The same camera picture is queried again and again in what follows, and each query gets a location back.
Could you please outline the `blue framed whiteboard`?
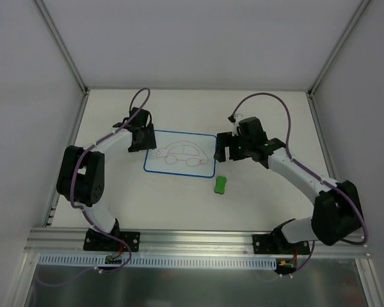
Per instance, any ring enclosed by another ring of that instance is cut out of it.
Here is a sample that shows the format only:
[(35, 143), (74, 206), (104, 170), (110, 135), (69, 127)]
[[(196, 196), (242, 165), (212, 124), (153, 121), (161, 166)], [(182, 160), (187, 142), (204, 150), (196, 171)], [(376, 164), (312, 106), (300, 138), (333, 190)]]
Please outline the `blue framed whiteboard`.
[(212, 178), (216, 172), (216, 136), (156, 130), (156, 148), (148, 150), (143, 169), (148, 173)]

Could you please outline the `green bone-shaped eraser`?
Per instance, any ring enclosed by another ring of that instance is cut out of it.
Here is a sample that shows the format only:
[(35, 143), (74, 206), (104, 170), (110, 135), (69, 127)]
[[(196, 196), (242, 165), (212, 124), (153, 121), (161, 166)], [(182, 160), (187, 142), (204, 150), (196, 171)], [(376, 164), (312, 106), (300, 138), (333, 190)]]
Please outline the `green bone-shaped eraser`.
[(214, 186), (214, 192), (216, 194), (225, 194), (227, 184), (227, 178), (224, 176), (217, 176), (216, 183)]

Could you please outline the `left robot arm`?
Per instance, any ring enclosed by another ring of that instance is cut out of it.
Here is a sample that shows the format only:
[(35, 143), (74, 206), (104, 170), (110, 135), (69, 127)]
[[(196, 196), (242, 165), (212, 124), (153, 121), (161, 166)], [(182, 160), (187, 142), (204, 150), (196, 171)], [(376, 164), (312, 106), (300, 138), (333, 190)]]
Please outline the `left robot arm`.
[(56, 190), (80, 210), (90, 227), (87, 251), (127, 251), (118, 219), (112, 216), (104, 194), (106, 164), (123, 154), (156, 148), (152, 115), (133, 107), (129, 117), (88, 148), (70, 145), (63, 154)]

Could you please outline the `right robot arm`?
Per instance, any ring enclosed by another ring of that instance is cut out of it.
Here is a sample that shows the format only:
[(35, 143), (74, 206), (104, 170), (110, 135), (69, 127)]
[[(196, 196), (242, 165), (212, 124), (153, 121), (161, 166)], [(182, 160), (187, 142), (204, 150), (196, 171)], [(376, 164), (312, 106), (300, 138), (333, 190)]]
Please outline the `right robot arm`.
[(353, 244), (348, 235), (366, 230), (356, 186), (350, 181), (324, 179), (304, 166), (289, 152), (287, 143), (269, 139), (256, 117), (229, 116), (234, 128), (217, 135), (214, 159), (240, 161), (250, 158), (286, 179), (313, 205), (313, 213), (303, 219), (290, 219), (264, 239), (266, 246), (288, 253), (297, 243), (320, 241), (332, 246), (338, 241)]

